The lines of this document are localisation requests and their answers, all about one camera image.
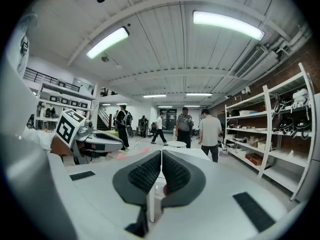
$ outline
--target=ceiling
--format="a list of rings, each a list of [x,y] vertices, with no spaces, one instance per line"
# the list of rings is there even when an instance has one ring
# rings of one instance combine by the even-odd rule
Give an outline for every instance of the ceiling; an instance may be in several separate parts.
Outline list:
[[[209,106],[248,85],[233,73],[241,54],[255,45],[272,45],[280,36],[290,41],[304,22],[290,0],[40,0],[34,10],[38,28],[28,33],[34,56],[54,54],[133,99],[167,94],[154,99],[167,106]],[[195,25],[193,11],[242,20],[265,36],[259,42],[225,28]],[[109,62],[86,56],[122,26],[130,35],[105,51]],[[188,92],[213,95],[186,97]]]

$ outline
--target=black pants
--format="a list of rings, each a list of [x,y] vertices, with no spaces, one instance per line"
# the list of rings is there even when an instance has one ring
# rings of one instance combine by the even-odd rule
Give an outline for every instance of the black pants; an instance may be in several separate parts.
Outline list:
[[[144,128],[144,131],[140,130],[140,137],[146,137],[147,128]]]
[[[163,133],[162,129],[156,130],[156,133],[155,133],[155,135],[154,135],[154,137],[152,139],[152,142],[156,141],[156,138],[158,137],[158,135],[160,135],[160,138],[163,141],[163,143],[167,142],[166,139],[165,139],[165,136],[164,136],[164,133]]]
[[[124,146],[121,148],[121,150],[126,150],[126,148],[129,147],[129,142],[128,142],[128,136],[126,132],[125,127],[119,127],[118,128],[118,133],[119,133],[119,138],[123,141]]]
[[[212,161],[218,163],[218,145],[215,145],[215,146],[201,146],[201,149],[206,155],[209,154],[209,150],[210,150],[211,155],[212,155]]]
[[[191,139],[189,130],[178,130],[178,138],[176,140],[178,142],[184,142],[186,144],[186,148],[190,149]]]

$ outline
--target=floor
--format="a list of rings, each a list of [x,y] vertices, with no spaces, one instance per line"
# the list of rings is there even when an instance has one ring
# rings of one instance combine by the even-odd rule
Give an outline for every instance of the floor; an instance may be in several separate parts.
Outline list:
[[[167,141],[173,140],[172,134],[165,133],[164,137],[166,138]],[[136,155],[138,153],[141,153],[145,151],[147,148],[149,148],[149,150],[152,151],[152,150],[160,150],[164,147],[160,137],[158,137],[155,142],[156,144],[151,144],[151,138],[149,137],[141,138],[140,136],[134,136],[133,138],[129,139],[130,150],[126,152],[119,152],[119,151],[112,152],[108,154],[108,157],[96,158],[92,162],[93,163],[105,162],[105,161],[115,159],[118,156],[118,154],[125,154],[127,156],[131,156],[131,155]],[[194,136],[192,138],[191,148],[199,149],[200,147],[201,145],[198,144],[198,140]],[[243,161],[239,160],[238,158],[234,157],[233,155],[228,154],[228,155],[219,156],[218,163],[223,164],[229,168],[232,168],[233,170],[239,172],[240,174],[246,176],[247,178],[261,185],[265,189],[269,190],[279,199],[280,202],[283,203],[283,205],[286,207],[288,211],[293,209],[298,204],[297,201],[290,201],[290,197],[292,193],[289,190],[279,185],[278,183],[274,182],[273,180],[269,179],[265,175],[261,179],[259,179],[257,177],[258,175],[257,170],[252,168],[250,165],[244,163]],[[64,165],[65,166],[74,165],[73,158],[72,157],[64,158]],[[155,207],[156,207],[155,222],[161,216],[160,201],[161,201],[160,199],[155,200]]]

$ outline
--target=fluorescent ceiling light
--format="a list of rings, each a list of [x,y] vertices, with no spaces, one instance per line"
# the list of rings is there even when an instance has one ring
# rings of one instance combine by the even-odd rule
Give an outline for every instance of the fluorescent ceiling light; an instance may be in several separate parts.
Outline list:
[[[231,18],[225,15],[211,13],[211,12],[194,11],[193,23],[213,25],[217,27],[238,31],[249,37],[257,39],[258,41],[261,41],[262,38],[265,36],[265,32],[261,31],[259,28],[256,28],[255,26],[252,26],[236,18]]]
[[[212,93],[187,93],[187,96],[212,96]]]
[[[129,33],[127,32],[127,30],[124,27],[121,27],[98,42],[90,51],[87,52],[86,55],[90,59],[94,59],[100,53],[120,42],[121,40],[126,39],[128,36]]]
[[[144,98],[159,98],[159,97],[167,97],[165,94],[159,94],[159,95],[144,95]]]

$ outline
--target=railing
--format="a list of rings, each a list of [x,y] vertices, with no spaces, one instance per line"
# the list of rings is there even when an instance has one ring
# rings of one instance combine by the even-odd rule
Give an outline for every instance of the railing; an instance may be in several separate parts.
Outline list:
[[[111,130],[112,114],[109,114],[108,116],[103,107],[99,105],[98,115],[100,116],[104,124],[108,126],[109,130]]]
[[[107,88],[101,88],[100,97],[105,97],[108,95],[117,95],[118,93],[115,93],[114,91],[107,89]]]
[[[40,72],[35,71],[35,70],[33,70],[33,69],[29,68],[29,67],[27,67],[25,69],[23,78],[26,79],[26,80],[38,83],[38,84],[40,84],[42,81],[44,81],[44,82],[48,82],[50,84],[54,84],[55,85],[57,83],[57,81],[58,81],[57,78],[54,78],[52,76],[40,73]],[[73,85],[71,83],[68,83],[68,82],[65,83],[65,87],[68,88],[68,89],[71,89],[73,91],[76,91],[76,92],[79,92],[79,89],[80,89],[80,87],[78,87],[76,85]]]

